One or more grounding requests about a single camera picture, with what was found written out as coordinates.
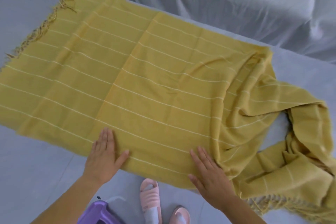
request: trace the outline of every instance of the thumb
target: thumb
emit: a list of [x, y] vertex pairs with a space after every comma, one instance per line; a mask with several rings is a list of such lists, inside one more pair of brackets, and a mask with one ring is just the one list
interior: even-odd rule
[[203, 184], [201, 183], [201, 181], [195, 175], [192, 175], [192, 174], [189, 174], [188, 177], [189, 177], [190, 181], [198, 189], [198, 192], [202, 193], [205, 188], [204, 188]]
[[115, 161], [115, 167], [120, 169], [123, 163], [128, 159], [129, 150], [124, 151]]

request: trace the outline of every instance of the slide sandal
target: slide sandal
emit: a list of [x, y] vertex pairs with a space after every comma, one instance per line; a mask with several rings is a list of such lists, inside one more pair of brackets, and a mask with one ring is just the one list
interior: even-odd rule
[[[153, 185], [153, 189], [144, 191], [144, 189], [149, 185]], [[145, 212], [147, 209], [152, 207], [157, 207], [157, 213], [159, 217], [159, 224], [162, 224], [161, 215], [161, 205], [160, 205], [160, 195], [159, 195], [159, 185], [157, 181], [152, 179], [145, 179], [140, 186], [140, 202], [142, 211]]]
[[170, 217], [169, 224], [180, 224], [181, 222], [177, 219], [176, 214], [180, 213], [182, 217], [185, 219], [186, 224], [190, 224], [190, 214], [186, 208], [178, 207], [175, 209], [173, 214]]

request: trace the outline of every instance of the blanket fringe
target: blanket fringe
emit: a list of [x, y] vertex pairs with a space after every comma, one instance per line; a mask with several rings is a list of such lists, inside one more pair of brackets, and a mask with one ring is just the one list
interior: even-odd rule
[[322, 208], [300, 199], [268, 195], [261, 198], [249, 198], [246, 202], [260, 216], [270, 210], [286, 209], [311, 223], [336, 223], [336, 209]]
[[4, 62], [4, 66], [6, 66], [6, 64], [8, 62], [10, 62], [12, 59], [18, 58], [20, 56], [20, 54], [25, 50], [25, 48], [27, 48], [27, 46], [30, 43], [38, 41], [44, 34], [47, 33], [50, 24], [53, 23], [56, 20], [57, 12], [60, 9], [70, 9], [70, 10], [74, 11], [75, 13], [77, 13], [75, 8], [74, 8], [74, 5], [69, 5], [69, 1], [74, 2], [74, 0], [59, 0], [58, 4], [53, 7], [53, 12], [51, 14], [49, 14], [48, 18], [45, 19], [38, 28], [34, 29], [29, 35], [27, 35], [27, 37], [20, 44], [20, 46], [16, 47], [14, 50], [12, 50], [10, 54], [5, 53], [6, 54], [6, 60]]

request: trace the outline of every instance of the purple plastic object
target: purple plastic object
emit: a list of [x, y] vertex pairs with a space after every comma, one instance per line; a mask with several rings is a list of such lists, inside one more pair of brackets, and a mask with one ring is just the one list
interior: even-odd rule
[[93, 202], [78, 219], [77, 224], [122, 224], [107, 210], [107, 205], [103, 200]]

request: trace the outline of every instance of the yellow blanket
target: yellow blanket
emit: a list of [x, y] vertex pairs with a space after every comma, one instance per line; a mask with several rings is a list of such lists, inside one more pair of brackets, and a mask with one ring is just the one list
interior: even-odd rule
[[[336, 221], [328, 109], [275, 79], [269, 48], [125, 0], [60, 0], [9, 56], [0, 123], [20, 135], [87, 155], [109, 127], [125, 170], [182, 188], [204, 146], [258, 213]], [[286, 140], [258, 152], [281, 111]]]

